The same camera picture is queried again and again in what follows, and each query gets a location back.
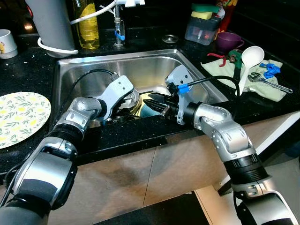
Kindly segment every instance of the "blue clip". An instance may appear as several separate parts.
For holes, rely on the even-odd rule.
[[[179,89],[180,93],[189,92],[188,84],[180,85],[180,86],[178,86],[178,89]]]
[[[273,63],[268,63],[268,64],[261,63],[259,67],[267,68],[267,71],[263,73],[263,75],[267,79],[273,77],[275,74],[280,73],[280,68],[275,66]]]
[[[119,34],[116,30],[114,31],[114,34],[115,34],[115,36],[117,36],[121,41],[124,41],[124,40],[125,40],[125,36]]]

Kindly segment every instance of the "stainless steel sink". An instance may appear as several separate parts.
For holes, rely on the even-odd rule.
[[[176,49],[59,60],[54,73],[53,112],[55,114],[59,111],[74,81],[91,69],[102,68],[126,75],[140,93],[153,90],[167,94],[165,78],[181,64],[190,71],[194,80],[204,78],[203,74]],[[99,96],[111,81],[110,76],[105,73],[95,72],[87,75],[68,97],[65,109],[75,97]],[[194,89],[195,102],[213,104],[228,101],[210,82],[195,85]]]

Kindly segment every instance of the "purple cup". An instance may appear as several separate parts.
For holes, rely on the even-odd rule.
[[[232,49],[239,48],[244,44],[242,38],[234,33],[222,32],[218,33],[216,39],[217,49],[221,53],[227,53]]]

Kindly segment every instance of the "mug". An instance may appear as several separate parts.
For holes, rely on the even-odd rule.
[[[217,49],[221,53],[227,53],[235,48],[239,48],[244,44],[242,38],[234,33],[222,32],[218,33],[216,39]]]
[[[0,30],[0,59],[9,59],[18,54],[17,45],[10,30]]]

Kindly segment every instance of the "gray canister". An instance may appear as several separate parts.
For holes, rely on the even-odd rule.
[[[25,0],[32,11],[33,22],[44,45],[74,50],[74,40],[65,0]],[[47,51],[55,58],[70,54]]]

